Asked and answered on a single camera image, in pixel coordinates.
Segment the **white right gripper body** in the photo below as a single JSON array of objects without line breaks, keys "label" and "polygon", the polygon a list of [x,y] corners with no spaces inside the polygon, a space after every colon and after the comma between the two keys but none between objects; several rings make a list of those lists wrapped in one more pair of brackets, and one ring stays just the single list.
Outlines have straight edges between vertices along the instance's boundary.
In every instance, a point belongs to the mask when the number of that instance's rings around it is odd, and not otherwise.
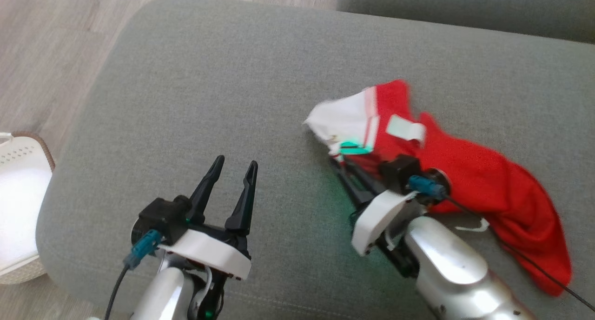
[{"label": "white right gripper body", "polygon": [[408,212],[406,204],[419,195],[406,195],[387,190],[380,193],[358,216],[351,236],[351,246],[359,256],[378,248],[405,278],[416,278],[419,263],[404,243],[404,232],[410,221],[418,216]]}]

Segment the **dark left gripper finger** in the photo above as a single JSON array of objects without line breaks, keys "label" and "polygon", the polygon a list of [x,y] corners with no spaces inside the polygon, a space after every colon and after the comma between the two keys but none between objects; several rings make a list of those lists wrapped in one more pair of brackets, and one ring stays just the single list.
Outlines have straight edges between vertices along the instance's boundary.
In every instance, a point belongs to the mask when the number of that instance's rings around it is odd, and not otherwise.
[{"label": "dark left gripper finger", "polygon": [[249,234],[255,201],[258,163],[251,161],[244,177],[244,189],[231,216],[225,221],[225,229],[235,234]]},{"label": "dark left gripper finger", "polygon": [[188,222],[193,225],[202,225],[205,221],[204,211],[210,199],[211,191],[214,188],[215,183],[219,180],[223,165],[225,163],[225,157],[218,155],[214,163],[199,185],[193,191],[191,200],[191,209],[188,212]]}]

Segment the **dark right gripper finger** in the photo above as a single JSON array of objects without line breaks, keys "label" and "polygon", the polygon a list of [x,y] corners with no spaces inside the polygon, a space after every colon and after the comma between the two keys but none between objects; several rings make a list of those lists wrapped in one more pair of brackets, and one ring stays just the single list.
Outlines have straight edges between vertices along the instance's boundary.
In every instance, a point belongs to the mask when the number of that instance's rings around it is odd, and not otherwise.
[{"label": "dark right gripper finger", "polygon": [[359,189],[370,192],[370,200],[385,191],[385,186],[376,180],[376,178],[372,177],[372,175],[366,172],[361,166],[357,165],[353,159],[345,157],[344,167]]},{"label": "dark right gripper finger", "polygon": [[344,166],[342,166],[333,157],[329,157],[329,164],[333,173],[336,175],[340,183],[344,187],[351,203],[355,208],[364,208],[370,202],[370,192],[359,189],[356,183],[351,179],[350,174]]}]

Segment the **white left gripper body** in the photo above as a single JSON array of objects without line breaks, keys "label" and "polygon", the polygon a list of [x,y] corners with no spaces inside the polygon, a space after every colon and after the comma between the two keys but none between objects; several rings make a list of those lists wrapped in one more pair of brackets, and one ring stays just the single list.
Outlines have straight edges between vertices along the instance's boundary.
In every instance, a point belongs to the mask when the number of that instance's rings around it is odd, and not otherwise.
[{"label": "white left gripper body", "polygon": [[215,320],[229,279],[251,270],[247,237],[210,225],[192,227],[172,246],[160,245],[158,318]]}]

